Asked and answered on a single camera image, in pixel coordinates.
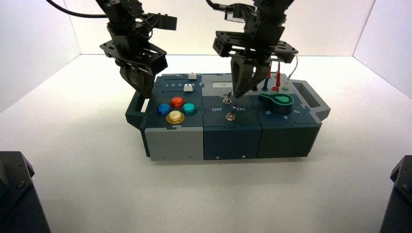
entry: handle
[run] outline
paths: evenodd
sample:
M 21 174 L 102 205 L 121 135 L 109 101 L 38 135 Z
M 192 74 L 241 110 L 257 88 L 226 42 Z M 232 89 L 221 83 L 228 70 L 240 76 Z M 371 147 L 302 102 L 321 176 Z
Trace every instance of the handle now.
M 309 83 L 302 80 L 293 80 L 292 84 L 308 103 L 311 111 L 313 111 L 320 120 L 326 119 L 329 115 L 330 108 L 315 90 L 313 90 Z
M 141 112 L 145 98 L 138 92 L 132 98 L 129 107 L 126 111 L 127 122 L 139 130 L 142 129 L 142 122 L 146 117 L 146 113 Z

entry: black robotic arm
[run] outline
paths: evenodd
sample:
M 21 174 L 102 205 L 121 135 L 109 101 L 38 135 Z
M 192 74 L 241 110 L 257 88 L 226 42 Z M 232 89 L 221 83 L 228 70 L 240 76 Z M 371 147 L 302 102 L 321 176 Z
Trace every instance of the black robotic arm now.
M 232 57 L 233 94 L 241 97 L 263 81 L 271 61 L 290 63 L 298 51 L 280 41 L 286 21 L 285 10 L 294 0 L 253 0 L 254 6 L 235 3 L 222 5 L 206 2 L 225 12 L 225 20 L 244 22 L 244 32 L 216 31 L 214 50 L 221 57 Z
M 176 30 L 177 18 L 144 14 L 138 0 L 96 0 L 109 18 L 112 40 L 100 45 L 114 57 L 120 74 L 143 97 L 150 98 L 157 73 L 167 67 L 166 51 L 149 43 L 153 28 Z

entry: white wall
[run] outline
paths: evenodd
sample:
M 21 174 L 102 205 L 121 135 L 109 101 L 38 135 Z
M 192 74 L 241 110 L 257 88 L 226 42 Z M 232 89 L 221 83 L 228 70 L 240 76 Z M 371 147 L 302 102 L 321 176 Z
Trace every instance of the white wall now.
M 412 99 L 411 9 L 411 0 L 376 0 L 354 56 Z
M 65 0 L 67 7 L 85 13 L 101 13 L 94 0 Z M 251 0 L 215 0 L 223 4 Z M 142 0 L 145 12 L 178 17 L 178 31 L 155 30 L 152 43 L 168 54 L 215 54 L 212 48 L 216 30 L 242 31 L 243 24 L 223 20 L 205 0 Z M 286 11 L 282 39 L 301 55 L 353 54 L 374 0 L 296 0 Z M 99 45 L 108 41 L 107 19 L 72 17 L 81 52 L 103 53 Z
M 80 50 L 69 17 L 44 0 L 0 0 L 0 22 L 2 112 Z

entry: digital display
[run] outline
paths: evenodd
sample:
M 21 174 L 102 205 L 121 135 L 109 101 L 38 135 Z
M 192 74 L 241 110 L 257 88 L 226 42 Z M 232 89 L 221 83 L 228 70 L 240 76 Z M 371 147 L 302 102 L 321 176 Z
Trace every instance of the digital display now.
M 212 83 L 213 88 L 221 88 L 221 87 L 226 87 L 226 88 L 232 88 L 233 84 L 231 82 L 214 82 Z

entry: white wire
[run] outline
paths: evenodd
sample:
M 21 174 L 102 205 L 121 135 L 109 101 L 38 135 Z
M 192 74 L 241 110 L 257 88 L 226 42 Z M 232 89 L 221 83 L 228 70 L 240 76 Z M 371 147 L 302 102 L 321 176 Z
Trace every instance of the white wire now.
M 297 59 L 297 55 L 295 55 L 295 57 L 296 57 L 296 66 L 295 66 L 295 69 L 293 69 L 292 73 L 288 76 L 288 81 L 291 79 L 293 73 L 295 72 L 295 70 L 296 70 L 296 68 L 297 68 L 297 64 L 299 63 L 299 62 L 298 62 L 298 59 Z

